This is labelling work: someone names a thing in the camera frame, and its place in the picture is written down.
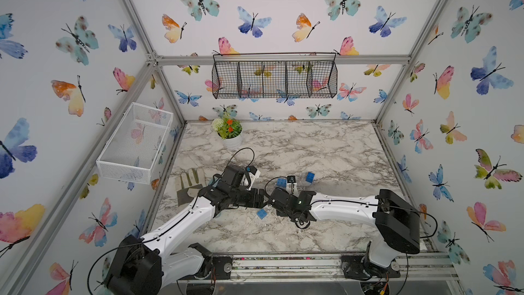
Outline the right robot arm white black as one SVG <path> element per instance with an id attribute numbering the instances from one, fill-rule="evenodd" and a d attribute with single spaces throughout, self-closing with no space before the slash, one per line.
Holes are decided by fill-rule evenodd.
<path id="1" fill-rule="evenodd" d="M 295 196 L 276 188 L 267 204 L 289 217 L 298 228 L 325 220 L 375 227 L 379 236 L 368 246 L 365 266 L 387 269 L 401 254 L 420 253 L 420 214 L 388 189 L 368 197 L 339 197 L 315 191 L 303 191 Z"/>

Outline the dark blue square lego brick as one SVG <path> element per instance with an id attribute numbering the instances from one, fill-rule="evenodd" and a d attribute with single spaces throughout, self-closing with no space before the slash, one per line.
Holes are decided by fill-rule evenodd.
<path id="1" fill-rule="evenodd" d="M 315 179 L 315 174 L 312 172 L 308 172 L 306 175 L 306 182 L 312 184 L 314 182 L 314 179 Z"/>

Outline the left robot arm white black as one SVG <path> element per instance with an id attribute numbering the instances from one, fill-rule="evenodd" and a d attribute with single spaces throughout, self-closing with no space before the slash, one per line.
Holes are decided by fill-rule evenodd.
<path id="1" fill-rule="evenodd" d="M 183 277 L 206 278 L 212 272 L 212 253 L 200 244 L 180 253 L 176 248 L 223 210 L 259 207 L 264 196 L 252 185 L 260 175 L 252 165 L 229 165 L 164 225 L 140 238 L 126 237 L 116 248 L 103 286 L 113 294 L 158 294 Z"/>

